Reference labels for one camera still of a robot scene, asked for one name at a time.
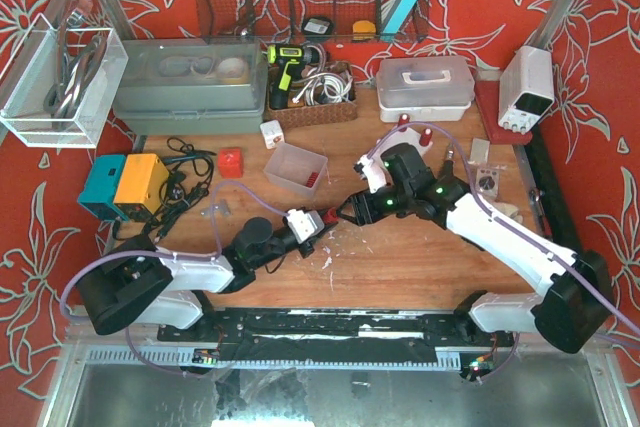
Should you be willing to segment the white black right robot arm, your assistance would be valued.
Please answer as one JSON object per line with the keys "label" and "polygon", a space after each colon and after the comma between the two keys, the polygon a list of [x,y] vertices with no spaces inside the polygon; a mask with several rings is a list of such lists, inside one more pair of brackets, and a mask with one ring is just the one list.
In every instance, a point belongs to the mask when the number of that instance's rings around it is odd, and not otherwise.
{"label": "white black right robot arm", "polygon": [[363,155],[354,166],[366,180],[338,216],[358,226],[389,216],[416,216],[491,254],[531,287],[528,294],[475,291],[455,309],[461,335],[539,333],[551,346],[576,353],[610,316],[613,302],[605,259],[557,245],[525,228],[472,192],[453,174],[437,177],[411,144],[396,144],[380,159]]}

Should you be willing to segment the orange black handle screwdriver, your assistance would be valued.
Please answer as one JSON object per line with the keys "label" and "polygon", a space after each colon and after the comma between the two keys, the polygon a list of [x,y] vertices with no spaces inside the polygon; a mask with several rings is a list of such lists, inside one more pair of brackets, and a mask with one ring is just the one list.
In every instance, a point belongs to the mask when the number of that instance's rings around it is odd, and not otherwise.
{"label": "orange black handle screwdriver", "polygon": [[449,181],[454,178],[454,156],[455,156],[455,147],[452,143],[449,143],[445,155],[444,160],[440,169],[440,177]]}

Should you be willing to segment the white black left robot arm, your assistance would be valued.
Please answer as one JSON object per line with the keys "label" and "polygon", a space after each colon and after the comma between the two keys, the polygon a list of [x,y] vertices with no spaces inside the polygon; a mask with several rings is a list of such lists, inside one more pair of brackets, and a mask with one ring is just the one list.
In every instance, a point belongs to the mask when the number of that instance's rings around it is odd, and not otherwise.
{"label": "white black left robot arm", "polygon": [[82,274],[73,287],[99,335],[133,324],[185,330],[205,312],[196,293],[230,294],[256,279],[256,271],[296,251],[306,258],[315,243],[337,225],[327,211],[310,211],[310,231],[302,238],[288,221],[275,229],[263,217],[249,219],[219,254],[169,251],[137,235]]}

